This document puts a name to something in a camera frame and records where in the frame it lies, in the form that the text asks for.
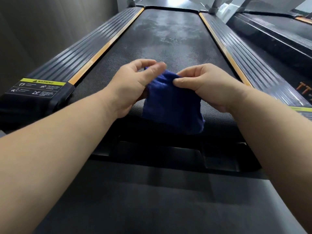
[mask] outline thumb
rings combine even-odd
[[[146,86],[153,79],[162,74],[166,70],[166,67],[167,65],[164,62],[158,62],[147,68],[145,71],[140,72],[140,75],[142,75],[140,83]]]
[[[201,86],[199,77],[176,78],[173,80],[173,84],[179,88],[186,88],[194,91],[198,90]]]

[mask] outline person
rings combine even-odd
[[[149,68],[138,72],[143,67]],[[166,64],[138,59],[103,90],[0,139],[0,233],[32,232],[117,118],[127,115]],[[212,64],[174,80],[231,113],[275,189],[312,233],[312,122]]]

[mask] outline person's left hand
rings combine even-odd
[[[164,62],[151,59],[138,59],[123,65],[117,71],[111,82],[103,89],[109,97],[118,118],[128,114],[138,99],[143,99],[143,91],[147,84],[166,70]]]

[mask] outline person's left arm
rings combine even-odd
[[[150,66],[143,72],[137,72]],[[0,233],[28,233],[165,63],[124,65],[103,90],[0,139]]]

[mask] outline microfiber towel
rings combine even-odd
[[[201,98],[193,90],[174,86],[175,78],[179,76],[166,70],[147,85],[149,94],[142,118],[174,126],[182,133],[201,133],[205,122],[200,112]]]

